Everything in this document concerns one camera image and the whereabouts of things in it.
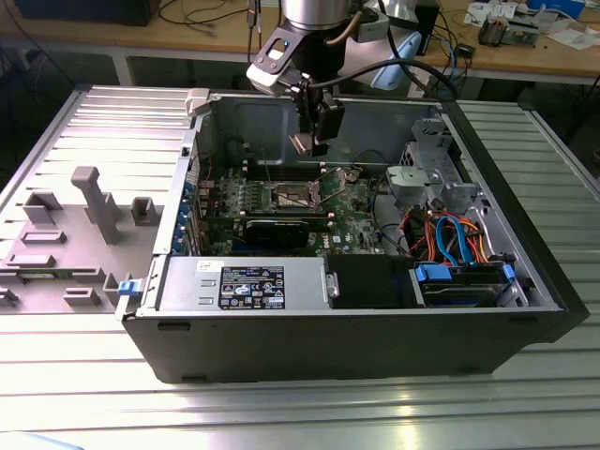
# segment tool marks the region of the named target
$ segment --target workbench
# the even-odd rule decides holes
[[[477,43],[478,28],[462,23],[467,0],[442,0],[442,10],[450,29],[458,40],[476,47],[469,76],[505,80],[521,80],[543,83],[592,84],[600,68],[598,49],[591,47],[576,51],[548,37],[540,37],[535,47],[501,46],[490,48]],[[186,9],[217,5],[215,1],[187,0]],[[208,11],[197,18],[216,17],[244,8],[244,0],[232,0],[217,11]],[[215,22],[216,37],[194,31],[184,25],[165,22],[157,15],[148,26],[135,27],[108,23],[80,23],[25,20],[14,9],[22,27],[47,51],[93,53],[109,55],[114,63],[118,80],[122,85],[134,85],[135,77],[129,58],[145,56],[153,58],[175,58],[199,61],[247,60],[248,26],[244,13],[236,14]],[[181,9],[177,5],[168,7],[164,14],[181,21]],[[277,9],[263,9],[263,41],[274,29]],[[580,19],[600,22],[600,13],[585,9]],[[254,38],[253,51],[258,50],[258,39]],[[4,7],[0,6],[0,45],[11,49],[35,49],[35,45],[19,31]],[[447,57],[437,42],[431,42],[427,54],[417,59],[437,68],[443,68]]]

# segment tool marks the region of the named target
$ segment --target black power cord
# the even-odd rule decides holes
[[[402,58],[388,59],[387,61],[380,61],[379,63],[371,64],[370,66],[363,67],[359,70],[356,70],[355,72],[353,72],[351,74],[345,75],[343,77],[335,78],[334,80],[330,80],[328,82],[310,83],[308,85],[308,88],[309,89],[325,89],[327,87],[333,87],[340,83],[343,83],[343,82],[346,82],[349,80],[353,80],[354,78],[360,77],[361,75],[365,75],[366,73],[372,72],[373,70],[378,70],[380,68],[387,68],[388,66],[395,66],[395,65],[400,65],[400,66],[405,65],[405,66],[412,66],[415,68],[423,69],[425,72],[433,75],[436,79],[440,80],[440,82],[450,90],[450,92],[452,93],[453,100],[456,100],[458,98],[457,88],[448,79],[448,77],[443,75],[438,69],[430,66],[429,64],[422,63],[421,61],[413,61],[410,59],[402,59]]]
[[[38,44],[38,42],[37,42],[35,39],[33,39],[33,38],[31,37],[31,35],[30,35],[29,33],[27,33],[27,32],[24,30],[24,28],[23,28],[23,27],[21,26],[21,24],[20,24],[20,23],[17,21],[17,18],[14,16],[14,14],[12,13],[12,11],[11,11],[11,10],[10,10],[10,8],[8,7],[8,0],[4,0],[4,8],[5,8],[5,10],[7,11],[7,14],[8,14],[8,16],[10,17],[10,19],[12,20],[12,22],[15,24],[15,26],[16,26],[17,28],[19,28],[19,31],[21,31],[21,33],[23,33],[23,34],[24,34],[24,36],[25,36],[26,38],[28,38],[28,39],[31,41],[31,43],[32,43],[32,44],[34,44],[34,45],[37,47],[37,49],[38,49],[40,52],[42,52],[42,53],[43,53],[43,54],[44,54],[44,55],[45,55],[45,56],[48,58],[48,61],[50,61],[50,62],[52,63],[52,65],[53,65],[53,66],[55,66],[55,67],[58,69],[58,71],[59,71],[60,73],[62,73],[62,74],[65,76],[65,79],[66,79],[66,80],[67,80],[67,81],[68,81],[68,82],[71,84],[71,86],[75,86],[75,82],[74,82],[74,81],[71,79],[71,77],[69,77],[69,76],[67,75],[67,73],[66,73],[66,72],[63,70],[63,68],[62,68],[62,67],[60,67],[60,66],[59,66],[59,65],[56,63],[56,61],[54,61],[54,60],[52,59],[52,57],[51,57],[51,56],[48,54],[48,52],[46,52],[44,49],[42,49],[42,48],[41,48],[41,46]]]

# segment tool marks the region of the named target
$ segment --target metal workbench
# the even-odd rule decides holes
[[[140,175],[148,169],[144,164],[164,171],[146,174],[148,186],[157,179],[144,195],[157,204],[164,204],[168,190],[159,178],[174,167],[168,142],[181,139],[188,126],[185,93],[135,88],[111,93],[123,98],[124,108],[134,101],[146,111],[143,119],[130,118],[128,133],[156,133],[155,147],[164,147],[125,152],[142,158]],[[145,185],[125,183],[131,175],[114,172],[121,166],[106,160],[110,151],[58,148],[76,144],[69,140],[76,137],[65,136],[77,131],[73,120],[93,127],[118,114],[118,108],[85,106],[95,102],[101,103],[93,95],[74,94],[22,170],[36,170],[41,184],[60,184],[73,164],[101,162],[117,202],[127,204]],[[535,113],[512,104],[461,106],[592,313],[563,339],[531,346],[485,376],[168,385],[155,378],[110,313],[0,315],[0,430],[28,430],[90,450],[600,448],[598,186],[551,130],[535,124]],[[159,130],[180,135],[168,131],[171,138],[160,139]],[[70,166],[48,173],[61,170],[53,158],[70,158]],[[15,175],[17,181],[23,172]],[[47,175],[52,178],[45,181]],[[24,220],[19,199],[26,187],[17,187],[17,181],[0,197],[1,248],[18,233],[11,224]]]

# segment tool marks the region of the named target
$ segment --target warning label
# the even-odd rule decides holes
[[[285,309],[283,267],[223,267],[221,309]]]

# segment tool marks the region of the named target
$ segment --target slotted aluminum surface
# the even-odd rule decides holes
[[[525,117],[513,123],[539,131]],[[502,141],[485,139],[486,144]],[[522,142],[508,147],[514,150],[499,154],[512,151],[528,160],[546,152],[532,150],[529,157]],[[566,175],[572,183],[567,186],[583,189],[568,178],[572,172],[562,156],[545,154],[553,164],[540,167],[540,173]],[[513,159],[497,160],[508,178],[535,173]],[[597,233],[588,216],[597,214],[592,197],[583,202],[591,208],[579,205],[584,199],[528,199],[532,215],[552,217],[554,225],[541,228],[546,235],[570,226]],[[564,239],[557,234],[552,245],[571,255],[562,263],[597,264],[592,252],[574,253]],[[576,282],[592,313],[588,321],[555,344],[525,349],[488,376],[167,385],[155,378],[112,315],[0,316],[0,429],[32,430],[102,450],[597,448],[600,284],[595,279]]]
[[[189,129],[187,94],[186,89],[109,86],[74,93],[22,165],[27,171],[17,175],[0,211],[0,259],[27,220],[21,206],[33,190],[51,190],[63,204],[85,204],[70,182],[77,166],[96,166],[100,188],[111,192],[117,205],[151,197],[163,206]]]

